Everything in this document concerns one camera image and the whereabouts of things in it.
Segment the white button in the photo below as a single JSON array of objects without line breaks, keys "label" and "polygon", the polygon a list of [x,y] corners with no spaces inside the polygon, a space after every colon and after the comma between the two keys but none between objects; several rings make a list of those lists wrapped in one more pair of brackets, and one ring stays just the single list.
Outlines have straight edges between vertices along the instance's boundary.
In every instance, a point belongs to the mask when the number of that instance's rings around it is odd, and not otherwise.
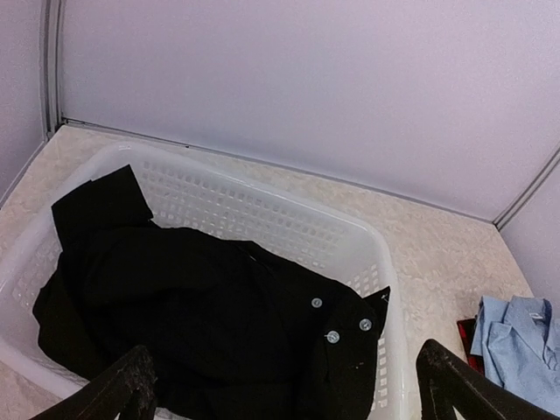
[{"label": "white button", "polygon": [[325,336],[326,340],[331,344],[336,344],[340,340],[340,334],[336,331],[329,331],[329,333]]},{"label": "white button", "polygon": [[371,330],[371,326],[372,326],[372,323],[371,323],[371,321],[370,321],[369,319],[367,319],[367,318],[364,318],[362,321],[360,321],[360,329],[361,329],[362,331],[369,331],[369,330]]}]

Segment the metal trim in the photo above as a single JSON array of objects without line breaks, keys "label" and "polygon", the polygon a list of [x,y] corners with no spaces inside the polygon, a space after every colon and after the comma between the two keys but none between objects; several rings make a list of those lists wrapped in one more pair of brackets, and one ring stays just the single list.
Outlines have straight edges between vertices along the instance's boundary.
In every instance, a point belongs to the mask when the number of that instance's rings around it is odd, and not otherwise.
[{"label": "metal trim", "polygon": [[558,163],[560,163],[560,144],[556,146],[552,155],[550,155],[549,159],[536,174],[535,178],[531,181],[527,188],[525,188],[525,190],[514,199],[507,209],[493,221],[493,224],[496,226],[498,231],[501,231],[505,226],[507,226],[508,223],[527,205],[527,203],[530,202],[531,198],[533,198],[536,192],[548,179],[550,174],[558,166]]},{"label": "metal trim", "polygon": [[65,0],[43,0],[41,7],[41,113],[45,141],[62,125],[60,109],[60,32]]},{"label": "metal trim", "polygon": [[249,161],[249,162],[255,162],[255,163],[258,163],[258,164],[261,164],[261,165],[275,166],[277,168],[287,169],[289,171],[304,173],[306,175],[312,175],[312,176],[320,177],[320,178],[323,178],[323,179],[329,179],[331,181],[342,182],[342,183],[350,185],[350,186],[357,186],[359,188],[364,188],[366,190],[373,191],[375,193],[385,194],[385,195],[388,195],[390,197],[395,197],[395,198],[398,198],[398,199],[401,199],[401,200],[411,201],[413,203],[420,204],[422,206],[436,208],[437,210],[443,210],[445,212],[456,214],[456,215],[459,215],[459,216],[463,216],[463,217],[466,217],[468,219],[473,219],[473,220],[476,220],[476,221],[482,221],[484,223],[492,224],[491,220],[483,219],[481,217],[474,216],[474,215],[468,214],[468,213],[461,213],[458,210],[454,210],[454,209],[451,209],[451,208],[439,206],[437,204],[432,204],[432,203],[429,203],[429,202],[426,202],[426,201],[422,201],[420,199],[415,199],[413,197],[408,197],[406,195],[401,195],[401,194],[398,194],[396,192],[385,191],[385,190],[382,190],[380,188],[372,187],[370,185],[363,185],[363,184],[360,184],[360,183],[357,183],[357,182],[352,182],[352,181],[347,181],[347,180],[340,179],[340,178],[330,177],[328,175],[317,174],[317,173],[314,173],[314,172],[311,172],[311,171],[306,171],[306,170],[298,169],[298,168],[292,168],[290,166],[286,166],[286,165],[282,165],[282,164],[274,164],[274,163],[271,163],[271,162],[265,162],[265,161],[255,159],[255,158],[252,158],[252,157],[239,156],[239,155],[235,155],[233,153],[228,153],[228,152],[221,151],[221,150],[214,150],[214,149],[209,149],[209,148],[206,148],[206,147],[203,147],[203,146],[198,146],[196,144],[180,143],[180,142],[177,142],[177,141],[168,140],[168,139],[161,138],[161,137],[156,137],[156,136],[146,136],[146,135],[143,135],[143,134],[140,134],[140,133],[136,133],[134,131],[127,131],[125,129],[114,129],[112,127],[107,127],[107,126],[100,125],[100,124],[95,124],[95,123],[92,123],[92,122],[85,122],[85,121],[81,121],[81,120],[76,120],[76,119],[73,119],[73,118],[63,118],[63,123],[65,125],[69,126],[69,127],[75,127],[75,128],[85,129],[85,130],[100,131],[102,133],[115,134],[115,135],[118,135],[118,136],[134,137],[134,138],[139,138],[139,139],[142,139],[142,140],[148,140],[148,141],[156,142],[156,143],[173,144],[175,146],[187,147],[187,148],[192,148],[192,149],[195,149],[195,150],[198,150],[198,151],[207,151],[207,152],[210,152],[210,153],[217,153],[219,155],[228,156],[228,157],[231,157],[231,158],[237,158],[237,159],[242,159],[242,160]]}]

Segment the black clothing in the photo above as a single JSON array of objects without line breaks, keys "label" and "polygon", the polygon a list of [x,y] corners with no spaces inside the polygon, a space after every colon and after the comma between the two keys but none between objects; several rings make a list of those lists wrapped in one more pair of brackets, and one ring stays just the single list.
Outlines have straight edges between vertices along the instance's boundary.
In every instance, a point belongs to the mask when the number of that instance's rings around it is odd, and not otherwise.
[{"label": "black clothing", "polygon": [[160,228],[129,166],[52,213],[63,252],[33,313],[61,365],[93,379],[141,344],[181,416],[367,418],[389,290],[362,299],[253,242]]}]

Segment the light blue shirt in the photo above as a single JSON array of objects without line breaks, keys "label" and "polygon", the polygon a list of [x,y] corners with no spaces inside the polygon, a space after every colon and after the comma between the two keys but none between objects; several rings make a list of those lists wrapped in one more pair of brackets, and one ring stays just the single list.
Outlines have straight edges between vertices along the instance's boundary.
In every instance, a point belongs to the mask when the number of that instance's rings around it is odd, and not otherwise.
[{"label": "light blue shirt", "polygon": [[484,296],[471,353],[483,357],[490,381],[560,416],[559,333],[546,299]]}]

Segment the red object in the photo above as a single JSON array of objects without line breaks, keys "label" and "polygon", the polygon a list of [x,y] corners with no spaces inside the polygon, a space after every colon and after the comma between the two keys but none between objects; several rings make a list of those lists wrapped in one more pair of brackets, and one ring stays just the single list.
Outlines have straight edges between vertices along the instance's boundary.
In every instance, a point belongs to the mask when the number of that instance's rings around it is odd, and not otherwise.
[{"label": "red object", "polygon": [[457,321],[458,334],[461,336],[461,341],[463,342],[467,363],[471,368],[483,375],[484,361],[482,360],[482,357],[471,354],[475,324],[476,320],[474,318]]}]

